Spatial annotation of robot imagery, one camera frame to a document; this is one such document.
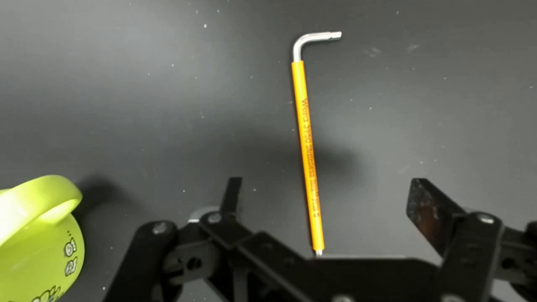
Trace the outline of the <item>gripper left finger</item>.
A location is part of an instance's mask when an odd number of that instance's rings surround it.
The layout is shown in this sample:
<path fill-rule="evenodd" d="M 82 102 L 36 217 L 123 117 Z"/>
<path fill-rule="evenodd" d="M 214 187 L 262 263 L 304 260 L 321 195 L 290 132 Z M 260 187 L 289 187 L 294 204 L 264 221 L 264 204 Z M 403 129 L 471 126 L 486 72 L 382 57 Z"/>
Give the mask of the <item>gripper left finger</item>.
<path fill-rule="evenodd" d="M 330 302 L 330 281 L 312 262 L 237 221 L 241 185 L 230 178 L 220 208 L 182 228 L 171 221 L 140 226 L 103 302 L 177 302 L 197 280 L 226 302 Z"/>

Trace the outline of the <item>yellow mug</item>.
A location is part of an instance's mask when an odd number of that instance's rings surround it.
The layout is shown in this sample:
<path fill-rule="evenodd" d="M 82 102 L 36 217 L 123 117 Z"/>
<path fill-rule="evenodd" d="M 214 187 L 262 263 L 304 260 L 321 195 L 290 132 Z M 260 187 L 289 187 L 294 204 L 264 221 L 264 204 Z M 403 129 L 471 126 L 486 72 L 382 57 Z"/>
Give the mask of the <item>yellow mug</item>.
<path fill-rule="evenodd" d="M 72 212 L 82 198 L 57 174 L 0 190 L 0 302 L 57 302 L 75 283 L 86 249 Z"/>

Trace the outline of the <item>orange Allen wrench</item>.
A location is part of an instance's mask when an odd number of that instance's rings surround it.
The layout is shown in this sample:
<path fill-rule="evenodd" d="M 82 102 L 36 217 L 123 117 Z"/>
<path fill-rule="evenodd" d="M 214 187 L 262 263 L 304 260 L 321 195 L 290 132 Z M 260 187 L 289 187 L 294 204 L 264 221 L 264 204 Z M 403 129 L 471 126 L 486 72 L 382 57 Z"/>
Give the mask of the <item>orange Allen wrench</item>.
<path fill-rule="evenodd" d="M 341 31 L 306 33 L 294 42 L 292 48 L 291 73 L 297 111 L 297 128 L 310 223 L 311 245 L 314 256 L 317 258 L 324 254 L 325 240 L 302 49 L 309 43 L 340 40 L 342 35 Z"/>

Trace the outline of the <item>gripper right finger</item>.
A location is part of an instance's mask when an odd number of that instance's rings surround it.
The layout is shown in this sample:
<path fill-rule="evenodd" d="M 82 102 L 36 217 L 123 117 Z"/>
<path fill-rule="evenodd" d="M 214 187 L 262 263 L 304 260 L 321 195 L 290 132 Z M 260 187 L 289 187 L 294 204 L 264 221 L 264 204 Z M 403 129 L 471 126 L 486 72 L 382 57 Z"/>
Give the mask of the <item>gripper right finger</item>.
<path fill-rule="evenodd" d="M 495 280 L 537 302 L 537 220 L 518 231 L 490 213 L 465 211 L 426 178 L 411 180 L 406 214 L 442 258 L 431 302 L 498 302 Z"/>

